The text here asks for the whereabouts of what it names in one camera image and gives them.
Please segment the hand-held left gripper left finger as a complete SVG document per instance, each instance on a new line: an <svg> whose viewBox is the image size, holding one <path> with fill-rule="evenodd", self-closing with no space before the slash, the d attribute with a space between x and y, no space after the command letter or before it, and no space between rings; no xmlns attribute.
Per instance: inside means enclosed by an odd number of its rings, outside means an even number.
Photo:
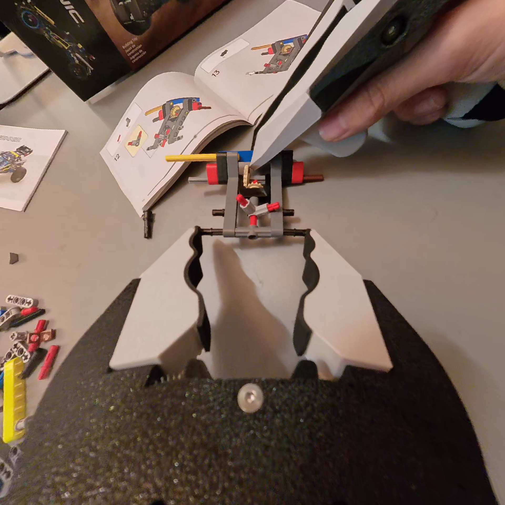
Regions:
<svg viewBox="0 0 505 505"><path fill-rule="evenodd" d="M198 284L203 278L200 228L189 228L140 277L109 366L159 365L179 373L210 350L210 322Z"/></svg>

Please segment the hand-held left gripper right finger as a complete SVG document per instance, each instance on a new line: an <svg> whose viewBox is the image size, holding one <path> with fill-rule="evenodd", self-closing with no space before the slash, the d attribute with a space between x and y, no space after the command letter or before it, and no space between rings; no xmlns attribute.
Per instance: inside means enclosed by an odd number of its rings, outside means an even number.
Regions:
<svg viewBox="0 0 505 505"><path fill-rule="evenodd" d="M393 367L362 276L316 231L307 230L294 349L294 377L337 380L347 366Z"/></svg>

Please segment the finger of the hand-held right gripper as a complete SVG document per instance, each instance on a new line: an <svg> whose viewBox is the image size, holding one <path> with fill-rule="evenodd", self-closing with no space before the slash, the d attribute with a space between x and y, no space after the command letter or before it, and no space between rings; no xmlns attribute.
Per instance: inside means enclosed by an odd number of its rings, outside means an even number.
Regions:
<svg viewBox="0 0 505 505"><path fill-rule="evenodd" d="M259 130L251 164L262 166L339 100L388 66L399 44L398 1L344 1L345 16L280 106Z"/></svg>
<svg viewBox="0 0 505 505"><path fill-rule="evenodd" d="M309 71L324 42L344 16L344 1L329 1L326 4L325 8L321 12L319 18L308 34L306 43L303 49L300 51L300 55L296 58L298 64L295 67L294 71L291 73L286 85L276 96L274 101L270 104L266 112L262 115L261 120L255 125L254 134L252 137L253 146L255 146L256 137L259 130L264 126L265 123L268 122L270 117L272 117L287 93L290 92L304 76L304 74Z"/></svg>

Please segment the grey red lego assembly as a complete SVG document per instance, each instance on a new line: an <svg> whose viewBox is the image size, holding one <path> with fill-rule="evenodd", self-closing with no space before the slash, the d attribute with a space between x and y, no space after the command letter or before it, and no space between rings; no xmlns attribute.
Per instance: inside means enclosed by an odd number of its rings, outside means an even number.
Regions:
<svg viewBox="0 0 505 505"><path fill-rule="evenodd" d="M294 211L283 203L283 188L311 182L322 182L321 174L307 175L303 162L294 161L292 150L284 150L253 173L250 167L252 150L220 151L212 154L167 155L166 161L205 161L205 178L188 178L191 183L225 185L223 209L214 209L213 216L223 217L221 229L202 230L202 234L235 238L279 238L304 236L305 230L288 229L284 218Z"/></svg>

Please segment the pile of loose lego pieces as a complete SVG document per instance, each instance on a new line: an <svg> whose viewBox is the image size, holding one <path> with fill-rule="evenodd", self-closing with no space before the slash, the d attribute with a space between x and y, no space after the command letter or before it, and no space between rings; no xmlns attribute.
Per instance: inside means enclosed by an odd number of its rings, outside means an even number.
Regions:
<svg viewBox="0 0 505 505"><path fill-rule="evenodd" d="M10 307L1 307L1 331L16 329L26 322L34 320L36 317L45 314L44 309L36 306L36 300L16 295L8 295L6 302ZM26 381L37 369L40 363L44 362L44 370L41 371L39 379L45 377L45 372L51 367L54 355L49 355L48 350L41 347L41 344L51 341L55 338L54 329L48 329L48 322L44 319L37 321L33 331L14 331L10 336L10 347L6 353L1 356L1 394L3 395L3 375L4 366L7 361L20 357L24 363L24 370L21 378ZM3 404L1 405L1 441L3 442ZM24 428L27 420L27 414L19 424Z"/></svg>

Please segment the open lego instruction booklet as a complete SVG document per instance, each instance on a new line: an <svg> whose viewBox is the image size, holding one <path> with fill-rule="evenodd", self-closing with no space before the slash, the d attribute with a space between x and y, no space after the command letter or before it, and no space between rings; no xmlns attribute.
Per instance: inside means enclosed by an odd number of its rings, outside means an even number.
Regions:
<svg viewBox="0 0 505 505"><path fill-rule="evenodd" d="M319 15L285 1L207 56L194 75L161 73L141 88L100 152L136 213L187 167L167 155L198 154L221 133L262 117L299 64Z"/></svg>

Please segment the yellow lego beam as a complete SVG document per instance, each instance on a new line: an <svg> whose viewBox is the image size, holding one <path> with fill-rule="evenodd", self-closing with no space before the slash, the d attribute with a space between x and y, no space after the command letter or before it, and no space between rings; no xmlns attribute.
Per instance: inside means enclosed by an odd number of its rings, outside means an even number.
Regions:
<svg viewBox="0 0 505 505"><path fill-rule="evenodd" d="M3 375L3 442L24 436L20 422L26 417L26 382L21 378L24 363L20 357L6 362Z"/></svg>

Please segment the closed lego leaflet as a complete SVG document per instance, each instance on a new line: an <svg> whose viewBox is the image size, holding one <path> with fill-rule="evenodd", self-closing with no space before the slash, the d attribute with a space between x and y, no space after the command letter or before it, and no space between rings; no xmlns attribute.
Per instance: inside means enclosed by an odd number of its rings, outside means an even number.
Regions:
<svg viewBox="0 0 505 505"><path fill-rule="evenodd" d="M1 208L25 211L66 130L1 125Z"/></svg>

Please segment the black lego box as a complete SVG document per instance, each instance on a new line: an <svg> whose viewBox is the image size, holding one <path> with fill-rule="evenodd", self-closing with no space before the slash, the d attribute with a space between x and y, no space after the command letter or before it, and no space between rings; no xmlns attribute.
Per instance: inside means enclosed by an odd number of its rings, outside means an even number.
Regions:
<svg viewBox="0 0 505 505"><path fill-rule="evenodd" d="M228 1L1 1L1 22L82 100L136 72Z"/></svg>

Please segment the person's right hand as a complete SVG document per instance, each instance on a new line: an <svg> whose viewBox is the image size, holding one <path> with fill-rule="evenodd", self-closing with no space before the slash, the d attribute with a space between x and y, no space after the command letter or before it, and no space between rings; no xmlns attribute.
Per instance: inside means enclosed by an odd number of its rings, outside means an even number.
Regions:
<svg viewBox="0 0 505 505"><path fill-rule="evenodd" d="M401 60L364 83L319 122L325 141L339 142L393 112L431 124L448 107L444 85L504 79L504 1L465 1L445 13Z"/></svg>

